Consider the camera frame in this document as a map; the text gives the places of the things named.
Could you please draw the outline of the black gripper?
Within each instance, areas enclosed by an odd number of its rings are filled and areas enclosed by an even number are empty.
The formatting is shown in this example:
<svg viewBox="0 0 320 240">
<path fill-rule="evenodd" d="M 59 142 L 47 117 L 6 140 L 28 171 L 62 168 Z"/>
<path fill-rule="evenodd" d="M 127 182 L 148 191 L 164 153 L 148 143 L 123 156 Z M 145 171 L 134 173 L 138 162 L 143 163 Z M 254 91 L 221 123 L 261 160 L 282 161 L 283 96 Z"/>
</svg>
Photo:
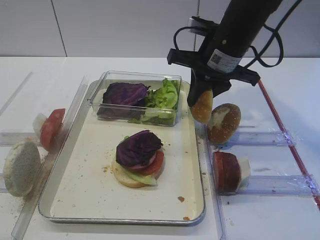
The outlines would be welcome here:
<svg viewBox="0 0 320 240">
<path fill-rule="evenodd" d="M 181 50 L 177 38 L 173 38 L 174 48 L 169 50 L 167 62 L 195 70 L 191 72 L 191 82 L 187 103 L 193 107 L 202 93 L 212 83 L 212 97 L 228 91 L 232 84 L 229 80 L 238 80 L 255 86 L 259 74 L 240 65 L 254 37 L 205 37 L 198 51 Z"/>
</svg>

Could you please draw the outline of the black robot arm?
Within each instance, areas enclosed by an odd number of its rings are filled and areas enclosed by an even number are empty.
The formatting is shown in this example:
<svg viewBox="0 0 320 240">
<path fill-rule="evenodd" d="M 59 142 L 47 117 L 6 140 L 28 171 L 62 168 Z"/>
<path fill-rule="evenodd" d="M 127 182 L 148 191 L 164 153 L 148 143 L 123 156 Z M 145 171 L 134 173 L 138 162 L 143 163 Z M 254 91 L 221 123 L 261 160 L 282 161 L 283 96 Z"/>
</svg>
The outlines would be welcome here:
<svg viewBox="0 0 320 240">
<path fill-rule="evenodd" d="M 241 66 L 240 61 L 280 4 L 279 0 L 232 0 L 219 24 L 202 20 L 201 25 L 189 27 L 205 37 L 198 51 L 179 49 L 177 34 L 173 35 L 174 48 L 170 49 L 167 62 L 191 69 L 189 107 L 205 91 L 214 97 L 228 91 L 231 80 L 252 86 L 260 81 L 259 74 Z"/>
</svg>

